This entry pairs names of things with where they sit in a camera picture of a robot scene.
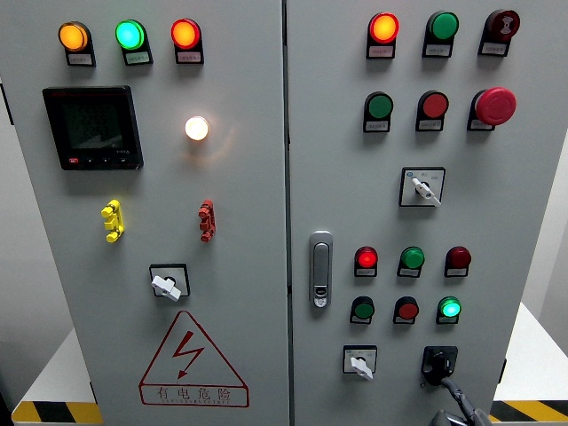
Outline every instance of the yellow terminal connector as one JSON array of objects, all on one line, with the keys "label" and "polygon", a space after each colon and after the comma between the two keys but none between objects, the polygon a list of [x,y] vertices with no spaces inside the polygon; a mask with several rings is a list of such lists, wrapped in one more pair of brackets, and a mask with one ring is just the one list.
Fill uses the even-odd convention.
[{"label": "yellow terminal connector", "polygon": [[124,233],[124,221],[122,220],[121,203],[118,200],[111,200],[101,211],[100,215],[106,219],[105,229],[110,231],[106,236],[106,241],[116,242]]}]

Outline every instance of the red terminal connector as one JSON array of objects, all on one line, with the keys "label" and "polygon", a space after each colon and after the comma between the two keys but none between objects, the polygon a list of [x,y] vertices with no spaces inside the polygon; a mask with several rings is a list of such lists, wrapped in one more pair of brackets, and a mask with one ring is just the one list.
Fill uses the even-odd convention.
[{"label": "red terminal connector", "polygon": [[203,231],[201,241],[210,242],[215,234],[215,212],[213,210],[213,201],[205,200],[201,204],[198,216],[201,218],[199,229]]}]

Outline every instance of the digital power meter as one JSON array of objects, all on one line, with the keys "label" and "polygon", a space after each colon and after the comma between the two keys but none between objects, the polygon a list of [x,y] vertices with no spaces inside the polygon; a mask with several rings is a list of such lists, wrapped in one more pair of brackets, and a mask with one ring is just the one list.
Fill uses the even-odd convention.
[{"label": "digital power meter", "polygon": [[43,90],[63,170],[135,170],[142,151],[129,86]]}]

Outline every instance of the gray metal panel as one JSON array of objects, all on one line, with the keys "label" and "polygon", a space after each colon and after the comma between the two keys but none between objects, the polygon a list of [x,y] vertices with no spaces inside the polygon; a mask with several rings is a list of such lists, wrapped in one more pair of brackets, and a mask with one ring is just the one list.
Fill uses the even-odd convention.
[{"label": "gray metal panel", "polygon": [[[509,56],[479,58],[486,17],[513,8],[521,28]],[[450,59],[422,59],[424,28],[439,10],[460,28]],[[378,12],[400,20],[394,60],[365,60],[367,25]],[[296,424],[428,424],[440,408],[459,413],[442,389],[421,388],[427,345],[459,348],[453,378],[489,410],[531,263],[568,120],[568,8],[561,1],[288,0],[288,72]],[[513,118],[492,133],[467,132],[483,89],[517,95]],[[415,133],[416,105],[429,90],[450,100],[444,131]],[[391,131],[363,134],[367,95],[394,100]],[[403,167],[446,168],[439,209],[398,207]],[[334,302],[308,300],[310,235],[334,235]],[[353,278],[364,245],[379,254],[376,279]],[[424,250],[420,279],[397,278],[408,246]],[[453,246],[473,256],[469,277],[445,279]],[[371,296],[370,326],[349,323],[351,302]],[[413,326],[392,324],[394,304],[413,296]],[[438,301],[458,296],[459,324],[435,324]],[[378,346],[375,379],[342,374],[344,344]]]},{"label": "gray metal panel", "polygon": [[[280,2],[19,0],[2,2],[0,16],[0,73],[106,424],[286,424]],[[201,26],[203,66],[174,62],[170,26],[184,17]],[[124,66],[114,39],[124,19],[146,27],[152,66]],[[92,32],[96,68],[67,66],[57,32],[69,20]],[[62,171],[41,90],[119,84],[132,88],[145,166]],[[199,145],[184,133],[192,115],[210,125]],[[113,198],[126,231],[110,245],[100,211]],[[207,245],[197,217],[206,198],[217,218]],[[188,264],[192,294],[177,304],[150,286],[148,266],[164,263]],[[248,385],[249,408],[141,404],[138,383],[182,310]]]}]

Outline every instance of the white switch knob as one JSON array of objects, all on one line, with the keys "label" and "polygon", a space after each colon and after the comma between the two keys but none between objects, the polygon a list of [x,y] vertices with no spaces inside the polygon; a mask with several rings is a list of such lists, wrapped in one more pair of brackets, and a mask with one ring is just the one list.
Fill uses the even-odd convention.
[{"label": "white switch knob", "polygon": [[412,183],[416,187],[416,191],[418,191],[418,193],[424,200],[431,202],[434,207],[440,207],[442,205],[440,200],[436,198],[436,195],[431,191],[428,185],[424,184],[416,177],[412,179]]},{"label": "white switch knob", "polygon": [[158,290],[162,296],[168,297],[168,299],[177,302],[181,296],[181,291],[176,288],[176,283],[170,279],[163,279],[161,277],[155,277],[152,280],[152,287]]},{"label": "white switch knob", "polygon": [[351,366],[361,377],[367,380],[373,380],[373,372],[367,367],[364,359],[351,358]]}]

